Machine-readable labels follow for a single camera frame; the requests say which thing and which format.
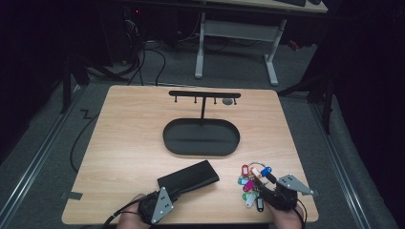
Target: pink key tag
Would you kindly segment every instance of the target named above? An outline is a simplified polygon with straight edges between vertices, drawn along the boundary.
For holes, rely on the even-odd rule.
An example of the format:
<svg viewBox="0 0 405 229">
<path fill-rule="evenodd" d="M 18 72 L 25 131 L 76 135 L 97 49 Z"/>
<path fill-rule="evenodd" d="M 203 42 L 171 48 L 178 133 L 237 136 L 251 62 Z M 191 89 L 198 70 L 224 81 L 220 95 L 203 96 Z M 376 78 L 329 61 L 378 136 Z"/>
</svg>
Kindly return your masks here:
<svg viewBox="0 0 405 229">
<path fill-rule="evenodd" d="M 254 181 L 250 179 L 250 180 L 247 182 L 247 184 L 244 185 L 243 190 L 244 190 L 245 193 L 247 193 L 247 192 L 249 192 L 250 190 L 252 190 L 253 187 L 254 187 Z"/>
</svg>

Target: blue key tag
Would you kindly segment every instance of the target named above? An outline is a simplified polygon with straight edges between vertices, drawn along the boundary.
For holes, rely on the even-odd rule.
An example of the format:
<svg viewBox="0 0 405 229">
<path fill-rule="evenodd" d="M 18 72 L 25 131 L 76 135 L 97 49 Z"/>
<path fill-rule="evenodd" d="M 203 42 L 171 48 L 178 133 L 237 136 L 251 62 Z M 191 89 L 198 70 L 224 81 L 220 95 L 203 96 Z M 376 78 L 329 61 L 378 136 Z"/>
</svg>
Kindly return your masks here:
<svg viewBox="0 0 405 229">
<path fill-rule="evenodd" d="M 271 173 L 271 168 L 267 166 L 260 173 L 262 174 L 262 177 L 265 177 L 268 173 Z"/>
<path fill-rule="evenodd" d="M 240 185 L 245 185 L 245 184 L 247 184 L 248 181 L 249 181 L 249 177 L 240 176 L 239 179 L 238 179 L 238 183 Z"/>
</svg>

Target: white desk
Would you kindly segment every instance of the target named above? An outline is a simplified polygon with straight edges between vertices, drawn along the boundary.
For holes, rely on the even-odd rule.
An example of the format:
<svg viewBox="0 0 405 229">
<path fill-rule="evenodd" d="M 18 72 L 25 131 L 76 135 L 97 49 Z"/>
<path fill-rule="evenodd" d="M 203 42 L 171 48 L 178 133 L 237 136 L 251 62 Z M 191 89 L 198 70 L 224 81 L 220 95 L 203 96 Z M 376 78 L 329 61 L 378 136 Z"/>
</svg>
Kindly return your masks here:
<svg viewBox="0 0 405 229">
<path fill-rule="evenodd" d="M 237 4 L 248 7 L 260 7 L 260 8 L 272 8 L 277 10 L 296 10 L 311 13 L 325 13 L 328 11 L 324 3 L 321 2 L 319 5 L 313 5 L 307 1 L 305 7 L 297 7 L 290 4 L 285 4 L 273 0 L 206 0 L 206 2 L 222 3 L 222 4 Z M 202 13 L 202 22 L 200 29 L 200 46 L 197 53 L 197 63 L 196 63 L 196 78 L 203 77 L 203 59 L 204 59 L 204 38 L 207 35 L 238 38 L 238 39 L 248 39 L 257 40 L 264 42 L 271 42 L 271 48 L 265 55 L 265 63 L 267 67 L 268 77 L 270 79 L 270 84 L 273 86 L 278 85 L 278 80 L 273 66 L 273 58 L 277 51 L 277 47 L 280 43 L 280 39 L 283 35 L 283 31 L 287 20 L 284 19 L 280 22 L 278 26 L 259 26 L 252 24 L 242 24 L 242 23 L 232 23 L 216 20 L 206 20 L 205 13 Z"/>
</svg>

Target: desk leg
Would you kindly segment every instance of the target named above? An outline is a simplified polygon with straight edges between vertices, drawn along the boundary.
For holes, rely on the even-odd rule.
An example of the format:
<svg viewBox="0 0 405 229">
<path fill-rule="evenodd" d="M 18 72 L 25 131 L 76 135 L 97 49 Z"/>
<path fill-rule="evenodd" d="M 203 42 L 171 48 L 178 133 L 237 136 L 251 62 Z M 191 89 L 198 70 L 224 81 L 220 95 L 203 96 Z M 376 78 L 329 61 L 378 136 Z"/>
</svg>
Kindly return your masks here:
<svg viewBox="0 0 405 229">
<path fill-rule="evenodd" d="M 276 37 L 273 42 L 273 47 L 271 48 L 270 54 L 265 55 L 265 61 L 266 61 L 266 66 L 267 66 L 267 73 L 268 77 L 270 78 L 270 84 L 272 86 L 277 86 L 278 85 L 278 80 L 276 76 L 276 72 L 274 71 L 274 66 L 273 66 L 273 58 L 274 55 L 277 51 L 277 47 L 280 43 L 281 36 L 283 35 L 284 27 L 286 26 L 287 20 L 284 19 L 280 23 L 280 27 L 278 28 L 276 32 Z"/>
<path fill-rule="evenodd" d="M 202 12 L 202 22 L 200 27 L 200 46 L 197 53 L 196 74 L 195 77 L 203 78 L 203 39 L 205 34 L 205 13 Z"/>
</svg>

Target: wire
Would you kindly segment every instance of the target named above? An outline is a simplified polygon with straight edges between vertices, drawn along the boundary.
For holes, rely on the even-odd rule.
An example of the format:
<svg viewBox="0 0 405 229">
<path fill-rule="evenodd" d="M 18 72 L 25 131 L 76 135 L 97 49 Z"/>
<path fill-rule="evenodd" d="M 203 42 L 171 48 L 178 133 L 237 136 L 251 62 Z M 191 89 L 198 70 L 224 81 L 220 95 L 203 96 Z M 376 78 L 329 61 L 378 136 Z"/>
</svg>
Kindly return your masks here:
<svg viewBox="0 0 405 229">
<path fill-rule="evenodd" d="M 77 142 L 80 140 L 81 136 L 83 135 L 84 131 L 87 129 L 87 127 L 89 127 L 89 125 L 99 116 L 99 114 L 96 114 L 94 117 L 92 117 L 92 119 L 90 119 L 90 121 L 83 127 L 83 129 L 81 129 L 80 134 L 78 134 L 77 138 L 75 139 L 75 143 L 72 146 L 71 149 L 71 154 L 70 154 L 70 161 L 71 161 L 71 167 L 72 169 L 78 173 L 78 170 L 75 168 L 74 165 L 74 150 L 75 150 L 75 146 L 77 144 Z"/>
<path fill-rule="evenodd" d="M 134 74 L 132 75 L 132 77 L 128 80 L 127 85 L 130 85 L 132 80 L 134 80 L 135 76 L 137 75 L 137 73 L 139 73 L 139 77 L 140 77 L 140 82 L 143 86 L 143 79 L 142 79 L 142 75 L 140 75 L 140 69 L 142 68 L 143 64 L 145 63 L 145 49 L 142 49 L 143 52 L 143 57 L 142 57 L 142 63 L 140 64 L 140 66 L 138 67 L 137 71 L 134 72 Z"/>
<path fill-rule="evenodd" d="M 300 219 L 302 229 L 305 229 L 305 223 L 304 223 L 304 220 L 303 220 L 303 217 L 301 216 L 301 214 L 295 208 L 292 208 L 292 211 L 294 211 L 294 213 L 297 214 L 298 218 Z"/>
<path fill-rule="evenodd" d="M 164 55 L 161 52 L 155 51 L 155 50 L 145 50 L 145 51 L 149 51 L 149 52 L 155 52 L 157 54 L 159 54 L 161 57 L 163 57 L 163 66 L 160 69 L 160 72 L 158 73 L 158 75 L 155 78 L 155 86 L 158 87 L 158 79 L 160 77 L 161 72 L 163 72 L 164 67 L 166 66 L 166 58 L 164 57 Z"/>
<path fill-rule="evenodd" d="M 301 203 L 301 205 L 302 205 L 303 208 L 304 208 L 304 212 L 305 212 L 305 220 L 304 220 L 304 223 L 307 223 L 307 217 L 308 217 L 307 208 L 305 207 L 304 203 L 301 202 L 300 199 L 297 199 L 297 200 Z"/>
<path fill-rule="evenodd" d="M 114 212 L 110 217 L 108 217 L 107 220 L 105 220 L 105 222 L 104 222 L 104 224 L 103 224 L 103 226 L 102 226 L 102 229 L 107 229 L 107 228 L 108 228 L 108 225 L 110 225 L 111 221 L 113 221 L 117 216 L 119 216 L 121 213 L 123 213 L 123 210 L 124 210 L 125 208 L 127 208 L 127 207 L 129 207 L 129 206 L 131 206 L 131 205 L 133 205 L 133 204 L 136 204 L 136 203 L 138 203 L 138 202 L 140 202 L 140 201 L 142 201 L 142 200 L 144 200 L 144 199 L 146 199 L 146 198 L 148 198 L 148 196 L 145 196 L 145 197 L 143 197 L 143 198 L 135 199 L 135 200 L 133 200 L 133 201 L 127 203 L 125 206 L 121 207 L 119 210 L 117 210 L 116 212 Z"/>
<path fill-rule="evenodd" d="M 195 37 L 199 37 L 198 35 L 196 35 L 196 36 L 193 36 L 193 35 L 194 35 L 194 33 L 196 33 L 197 27 L 199 26 L 201 16 L 202 16 L 202 14 L 199 13 L 199 17 L 197 18 L 196 26 L 194 27 L 194 30 L 190 33 L 190 35 L 187 38 L 179 40 L 178 42 L 186 41 L 186 40 L 189 40 L 189 39 L 194 39 Z"/>
</svg>

